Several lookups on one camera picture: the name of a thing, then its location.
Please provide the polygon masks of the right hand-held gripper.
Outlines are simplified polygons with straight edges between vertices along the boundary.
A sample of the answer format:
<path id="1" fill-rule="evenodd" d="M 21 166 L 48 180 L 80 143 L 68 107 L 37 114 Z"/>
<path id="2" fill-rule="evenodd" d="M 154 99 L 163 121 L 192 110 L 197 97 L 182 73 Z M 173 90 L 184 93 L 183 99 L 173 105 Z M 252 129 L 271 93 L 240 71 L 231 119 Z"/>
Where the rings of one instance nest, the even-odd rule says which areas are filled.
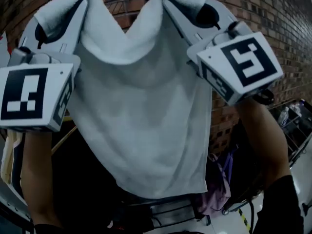
<path id="1" fill-rule="evenodd" d="M 186 54 L 197 75 L 206 80 L 232 106 L 252 97 L 263 105 L 274 102 L 269 86 L 283 76 L 266 38 L 216 0 L 198 9 L 184 5 L 192 24 L 192 37 L 183 38 Z"/>

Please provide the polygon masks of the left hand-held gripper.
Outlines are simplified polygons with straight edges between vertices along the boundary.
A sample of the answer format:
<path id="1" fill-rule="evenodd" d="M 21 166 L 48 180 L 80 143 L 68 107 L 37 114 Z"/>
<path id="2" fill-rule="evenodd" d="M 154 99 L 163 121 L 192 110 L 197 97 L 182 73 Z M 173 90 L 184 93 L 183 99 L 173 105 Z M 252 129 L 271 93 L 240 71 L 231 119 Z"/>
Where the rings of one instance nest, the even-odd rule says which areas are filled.
<path id="1" fill-rule="evenodd" d="M 80 68 L 74 54 L 88 8 L 83 1 L 65 34 L 45 43 L 43 24 L 32 18 L 7 66 L 0 70 L 0 126 L 17 132 L 58 132 Z"/>

